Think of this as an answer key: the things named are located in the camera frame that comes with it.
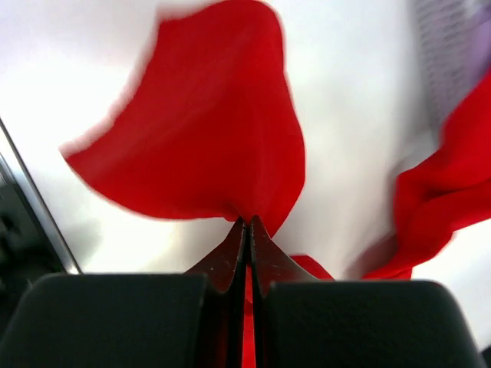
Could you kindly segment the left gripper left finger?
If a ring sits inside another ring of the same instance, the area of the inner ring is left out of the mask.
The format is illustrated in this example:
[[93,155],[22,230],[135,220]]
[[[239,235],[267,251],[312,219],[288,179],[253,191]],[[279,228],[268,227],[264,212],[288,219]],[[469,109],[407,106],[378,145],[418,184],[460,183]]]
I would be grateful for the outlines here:
[[50,275],[1,340],[3,367],[239,367],[246,226],[182,274]]

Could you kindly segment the red trousers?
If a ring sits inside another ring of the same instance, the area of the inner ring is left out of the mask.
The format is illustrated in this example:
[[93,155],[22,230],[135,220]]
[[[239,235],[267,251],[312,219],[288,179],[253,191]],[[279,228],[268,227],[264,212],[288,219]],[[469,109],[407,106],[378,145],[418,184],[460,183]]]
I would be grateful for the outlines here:
[[432,127],[415,1],[159,10],[104,122],[62,148],[152,219],[245,223],[242,364],[255,361],[250,224],[323,281],[415,281],[490,217],[490,61]]

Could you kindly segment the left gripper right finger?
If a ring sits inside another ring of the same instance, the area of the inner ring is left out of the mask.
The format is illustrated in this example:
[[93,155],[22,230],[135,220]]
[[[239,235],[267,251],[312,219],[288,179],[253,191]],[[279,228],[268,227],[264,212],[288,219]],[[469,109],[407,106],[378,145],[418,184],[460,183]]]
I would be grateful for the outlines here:
[[250,224],[259,367],[483,367],[454,297],[432,281],[323,281]]

